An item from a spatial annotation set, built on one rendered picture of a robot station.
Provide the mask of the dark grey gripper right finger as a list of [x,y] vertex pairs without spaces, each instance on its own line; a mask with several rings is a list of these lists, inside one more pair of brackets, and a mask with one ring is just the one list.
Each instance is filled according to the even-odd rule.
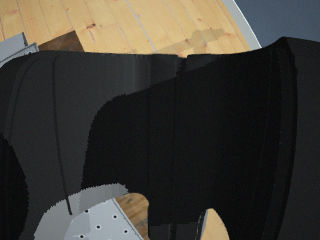
[[320,42],[182,60],[173,240],[320,240]]

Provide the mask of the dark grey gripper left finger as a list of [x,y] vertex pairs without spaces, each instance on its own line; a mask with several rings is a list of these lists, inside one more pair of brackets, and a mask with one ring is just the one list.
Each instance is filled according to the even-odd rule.
[[0,240],[64,240],[109,199],[142,194],[173,240],[182,60],[42,50],[0,68]]

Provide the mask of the grey metal base plate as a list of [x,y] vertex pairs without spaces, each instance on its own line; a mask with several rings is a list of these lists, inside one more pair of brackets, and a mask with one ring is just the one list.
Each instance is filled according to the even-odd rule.
[[[13,58],[38,52],[34,42],[0,60],[0,68]],[[77,215],[71,222],[64,240],[144,240],[115,198],[95,205]]]

